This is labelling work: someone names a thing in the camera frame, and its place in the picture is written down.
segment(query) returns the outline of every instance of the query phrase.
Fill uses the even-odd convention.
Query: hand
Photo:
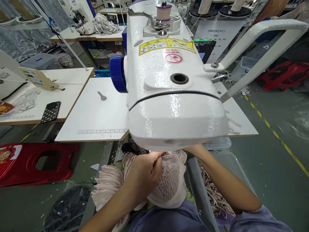
[[[121,191],[126,193],[128,207],[133,210],[142,203],[157,186],[162,172],[164,152],[152,151],[149,154],[138,155],[126,177]]]
[[[197,158],[200,158],[202,155],[209,153],[202,144],[196,144],[191,147],[183,148],[183,150],[190,152]]]

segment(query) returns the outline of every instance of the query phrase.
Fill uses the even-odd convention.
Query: ruler
[[[4,119],[18,119],[18,118],[33,118],[34,115],[24,115],[24,116],[7,116],[5,117]]]
[[[129,128],[120,129],[88,129],[79,130],[77,134],[124,134],[129,130]]]

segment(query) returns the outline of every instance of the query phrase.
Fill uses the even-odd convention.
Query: gray floor
[[[85,54],[81,59],[86,65],[89,63]],[[77,60],[74,62],[74,67],[81,67]],[[267,92],[255,83],[250,86],[250,100],[300,162],[309,169],[308,96],[290,90]],[[294,231],[309,231],[308,177],[247,100],[240,94],[234,99],[259,135],[231,138],[232,147],[228,150],[236,155],[257,196],[273,215]],[[33,125],[14,126],[0,139],[0,145],[20,142],[32,127]],[[40,142],[47,129],[48,125],[39,125],[25,142]],[[70,180],[92,187],[96,171],[90,166],[100,162],[104,143],[88,142],[80,145],[79,160]],[[70,181],[61,181],[31,187],[0,188],[1,231],[42,230],[44,216],[41,216],[47,215],[68,183],[71,184]]]
[[[305,125],[309,123],[309,97],[290,90],[267,92],[256,83],[249,86],[250,101],[309,170],[309,134],[305,127],[295,122],[300,117],[299,112],[307,112],[307,115],[303,113],[300,121]],[[228,150],[238,158],[257,196],[272,214],[293,231],[308,231],[308,177],[248,101],[241,94],[234,99],[259,135],[231,138],[232,146]],[[299,133],[291,130],[291,125],[296,125]]]

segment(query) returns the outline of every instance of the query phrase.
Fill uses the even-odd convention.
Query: warning label
[[[143,43],[139,46],[139,55],[143,55],[147,52],[156,49],[164,49],[164,48],[180,48],[193,53],[196,53],[193,47],[193,41],[186,42],[179,39],[157,39],[151,40],[146,43]]]
[[[163,56],[164,61],[167,63],[178,64],[183,61],[183,57],[179,49],[174,49],[174,48],[163,49],[162,56]]]

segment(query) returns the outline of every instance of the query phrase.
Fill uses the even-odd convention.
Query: red plastic stool
[[[262,76],[256,78],[256,81],[263,80],[266,84],[262,87],[270,91],[274,88],[282,88],[282,92],[301,82],[309,76],[309,66],[286,61]]]
[[[0,146],[0,187],[10,185],[38,185],[65,180],[73,175],[70,161],[80,146],[58,143],[15,143]],[[40,157],[55,157],[61,152],[60,161],[54,170],[38,170]]]

